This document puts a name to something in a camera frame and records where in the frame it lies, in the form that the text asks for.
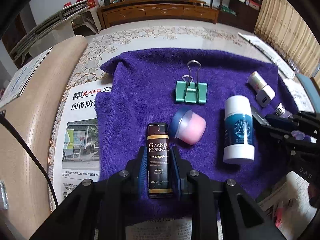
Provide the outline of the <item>beige curtain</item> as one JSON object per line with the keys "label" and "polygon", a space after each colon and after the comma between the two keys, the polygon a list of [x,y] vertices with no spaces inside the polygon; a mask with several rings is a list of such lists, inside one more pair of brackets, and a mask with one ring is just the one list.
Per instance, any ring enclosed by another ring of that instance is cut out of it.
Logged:
{"label": "beige curtain", "polygon": [[263,0],[254,33],[306,76],[319,64],[319,43],[287,0]]}

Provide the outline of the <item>green binder clip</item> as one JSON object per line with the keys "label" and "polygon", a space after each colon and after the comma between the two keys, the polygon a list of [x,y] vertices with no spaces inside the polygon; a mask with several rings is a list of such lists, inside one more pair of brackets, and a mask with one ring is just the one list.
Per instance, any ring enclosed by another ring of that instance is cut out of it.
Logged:
{"label": "green binder clip", "polygon": [[[196,81],[191,76],[191,65],[197,65]],[[191,60],[187,63],[188,75],[182,76],[181,81],[176,81],[175,101],[179,103],[194,103],[204,105],[207,103],[207,83],[199,81],[199,72],[202,65],[199,61]]]}

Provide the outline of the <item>wooden tv cabinet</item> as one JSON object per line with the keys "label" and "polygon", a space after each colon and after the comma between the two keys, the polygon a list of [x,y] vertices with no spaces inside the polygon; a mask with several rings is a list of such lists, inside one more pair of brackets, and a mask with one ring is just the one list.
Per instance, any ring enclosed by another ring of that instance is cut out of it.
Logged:
{"label": "wooden tv cabinet", "polygon": [[196,20],[217,23],[219,10],[199,0],[128,0],[98,8],[103,29],[144,20]]}

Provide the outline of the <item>large spread newspaper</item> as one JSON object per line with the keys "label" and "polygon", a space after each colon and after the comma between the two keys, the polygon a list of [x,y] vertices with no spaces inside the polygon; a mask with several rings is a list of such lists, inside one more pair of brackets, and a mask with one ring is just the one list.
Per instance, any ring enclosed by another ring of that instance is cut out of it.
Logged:
{"label": "large spread newspaper", "polygon": [[[298,111],[312,112],[311,102],[300,83],[284,79],[284,84],[298,105]],[[281,102],[273,115],[289,118],[294,115],[288,110],[288,104]],[[278,202],[284,202],[283,222],[278,229],[286,239],[319,239],[319,190],[293,171],[272,188],[258,204],[273,220]]]}

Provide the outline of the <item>newspaper under left side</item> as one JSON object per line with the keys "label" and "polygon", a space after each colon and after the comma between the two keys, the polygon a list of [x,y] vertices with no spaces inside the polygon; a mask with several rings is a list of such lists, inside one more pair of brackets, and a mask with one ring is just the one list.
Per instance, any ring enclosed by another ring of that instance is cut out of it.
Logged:
{"label": "newspaper under left side", "polygon": [[61,203],[85,179],[100,177],[100,147],[95,97],[110,92],[112,83],[94,81],[72,87],[58,122],[53,188]]}

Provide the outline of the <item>dark shelving unit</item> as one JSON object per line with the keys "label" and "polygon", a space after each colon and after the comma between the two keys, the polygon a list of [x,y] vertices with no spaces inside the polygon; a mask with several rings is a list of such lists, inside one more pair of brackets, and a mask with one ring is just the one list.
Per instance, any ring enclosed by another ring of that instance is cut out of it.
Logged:
{"label": "dark shelving unit", "polygon": [[254,32],[263,0],[211,0],[219,11],[217,22]]}

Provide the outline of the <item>black rectangular lighter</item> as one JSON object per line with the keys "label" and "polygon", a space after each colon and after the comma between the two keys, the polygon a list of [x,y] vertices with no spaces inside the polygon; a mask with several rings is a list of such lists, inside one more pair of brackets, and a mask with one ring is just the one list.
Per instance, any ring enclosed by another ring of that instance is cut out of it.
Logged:
{"label": "black rectangular lighter", "polygon": [[251,105],[251,113],[253,119],[260,125],[270,126],[269,122],[263,117],[263,115]]}

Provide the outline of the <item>white charger plug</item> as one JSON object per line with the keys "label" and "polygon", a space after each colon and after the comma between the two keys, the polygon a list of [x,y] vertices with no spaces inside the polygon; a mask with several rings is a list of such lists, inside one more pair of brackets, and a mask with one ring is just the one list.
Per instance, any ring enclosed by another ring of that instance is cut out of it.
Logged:
{"label": "white charger plug", "polygon": [[266,85],[261,90],[259,90],[255,96],[255,99],[261,107],[266,107],[276,96],[275,91],[270,85]]}

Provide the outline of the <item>teal chair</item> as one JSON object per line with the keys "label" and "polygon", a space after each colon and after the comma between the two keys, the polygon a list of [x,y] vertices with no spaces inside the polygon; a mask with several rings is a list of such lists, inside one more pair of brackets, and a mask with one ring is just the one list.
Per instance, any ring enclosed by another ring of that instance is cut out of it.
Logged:
{"label": "teal chair", "polygon": [[320,98],[319,98],[318,89],[316,88],[316,86],[313,84],[312,80],[309,77],[299,73],[297,73],[296,76],[300,81],[300,83],[302,84],[304,90],[306,91],[306,94],[308,95],[311,101],[313,109],[315,110],[316,113],[319,113]]}

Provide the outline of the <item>white and teal tube bottle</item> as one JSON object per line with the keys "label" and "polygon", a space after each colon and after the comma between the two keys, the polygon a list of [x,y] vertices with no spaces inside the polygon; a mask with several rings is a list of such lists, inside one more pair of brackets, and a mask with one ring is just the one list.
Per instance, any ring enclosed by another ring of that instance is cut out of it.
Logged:
{"label": "white and teal tube bottle", "polygon": [[254,161],[253,120],[248,98],[234,95],[225,101],[223,162],[242,165]]}

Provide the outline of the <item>folded grey rack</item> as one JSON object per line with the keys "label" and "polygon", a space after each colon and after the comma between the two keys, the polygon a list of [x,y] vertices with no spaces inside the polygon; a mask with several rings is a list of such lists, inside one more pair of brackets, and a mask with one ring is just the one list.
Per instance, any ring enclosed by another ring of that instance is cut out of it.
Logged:
{"label": "folded grey rack", "polygon": [[47,35],[50,31],[63,23],[71,21],[88,8],[89,6],[87,5],[87,0],[76,2],[72,5],[64,7],[63,9],[54,13],[52,16],[48,17],[42,23],[35,26],[10,51],[9,55],[11,56],[13,62],[16,62],[17,59],[19,59],[22,55],[25,55],[27,53],[27,49]]}

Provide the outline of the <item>folded newspaper far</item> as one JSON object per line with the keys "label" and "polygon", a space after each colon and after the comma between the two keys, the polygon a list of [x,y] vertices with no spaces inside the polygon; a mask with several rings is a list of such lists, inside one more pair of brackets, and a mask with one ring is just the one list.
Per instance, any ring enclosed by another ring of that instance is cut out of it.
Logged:
{"label": "folded newspaper far", "polygon": [[295,77],[294,70],[292,70],[286,61],[271,46],[254,35],[242,33],[238,33],[238,35],[262,52],[288,79],[292,80]]}

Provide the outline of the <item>purple towel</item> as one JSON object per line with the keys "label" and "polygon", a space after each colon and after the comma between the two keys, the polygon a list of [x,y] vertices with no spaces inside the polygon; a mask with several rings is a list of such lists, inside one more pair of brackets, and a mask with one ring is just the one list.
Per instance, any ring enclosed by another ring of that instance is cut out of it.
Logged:
{"label": "purple towel", "polygon": [[210,179],[235,179],[253,198],[286,171],[258,142],[247,165],[223,162],[225,101],[242,95],[266,115],[279,103],[297,105],[273,64],[219,50],[160,48],[128,51],[101,66],[112,76],[110,92],[95,98],[100,179],[135,159],[150,123],[169,125],[171,146]]}

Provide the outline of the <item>pink tube white cap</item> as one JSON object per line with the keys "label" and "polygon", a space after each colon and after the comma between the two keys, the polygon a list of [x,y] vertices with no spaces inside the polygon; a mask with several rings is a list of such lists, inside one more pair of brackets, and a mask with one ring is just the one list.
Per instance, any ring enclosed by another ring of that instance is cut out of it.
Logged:
{"label": "pink tube white cap", "polygon": [[277,204],[277,207],[275,209],[274,216],[273,216],[273,222],[277,228],[280,227],[281,223],[283,222],[283,213],[284,213],[284,202],[280,200]]}

